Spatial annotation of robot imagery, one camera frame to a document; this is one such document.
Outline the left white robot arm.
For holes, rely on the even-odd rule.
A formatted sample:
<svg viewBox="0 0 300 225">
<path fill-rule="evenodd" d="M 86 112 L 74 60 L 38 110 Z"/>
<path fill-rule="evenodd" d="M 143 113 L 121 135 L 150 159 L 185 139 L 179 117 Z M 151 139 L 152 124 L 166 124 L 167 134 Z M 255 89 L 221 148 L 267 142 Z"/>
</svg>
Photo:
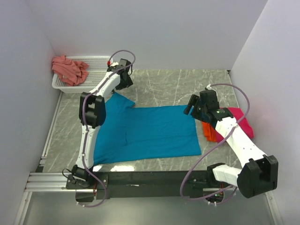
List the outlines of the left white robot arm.
<svg viewBox="0 0 300 225">
<path fill-rule="evenodd" d="M 105 98 L 116 90 L 133 85 L 130 75 L 133 63 L 120 59 L 119 62 L 107 63 L 104 78 L 95 88 L 83 92 L 80 96 L 79 120 L 82 124 L 82 139 L 76 164 L 71 173 L 82 188 L 89 188 L 94 182 L 94 149 L 100 127 L 106 119 Z"/>
</svg>

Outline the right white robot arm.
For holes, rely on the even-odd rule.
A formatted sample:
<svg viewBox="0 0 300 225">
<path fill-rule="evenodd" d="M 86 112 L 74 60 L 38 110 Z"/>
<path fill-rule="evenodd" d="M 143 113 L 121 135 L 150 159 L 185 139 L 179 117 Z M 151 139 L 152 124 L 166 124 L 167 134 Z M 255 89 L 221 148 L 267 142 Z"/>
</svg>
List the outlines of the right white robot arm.
<svg viewBox="0 0 300 225">
<path fill-rule="evenodd" d="M 220 108 L 214 90 L 193 94 L 184 110 L 186 115 L 210 124 L 229 144 L 242 169 L 224 163 L 210 165 L 204 180 L 211 187 L 221 182 L 237 187 L 242 195 L 251 198 L 277 188 L 278 160 L 266 155 L 246 135 L 228 108 Z"/>
</svg>

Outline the blue t shirt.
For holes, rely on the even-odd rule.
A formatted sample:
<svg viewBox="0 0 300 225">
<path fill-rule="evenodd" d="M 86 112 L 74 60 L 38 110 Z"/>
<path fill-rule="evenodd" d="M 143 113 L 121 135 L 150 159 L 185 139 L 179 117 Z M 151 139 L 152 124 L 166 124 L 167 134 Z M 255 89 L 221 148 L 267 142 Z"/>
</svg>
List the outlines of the blue t shirt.
<svg viewBox="0 0 300 225">
<path fill-rule="evenodd" d="M 201 154 L 195 119 L 183 113 L 184 105 L 139 108 L 115 93 L 105 106 L 106 119 L 95 144 L 95 165 Z"/>
</svg>

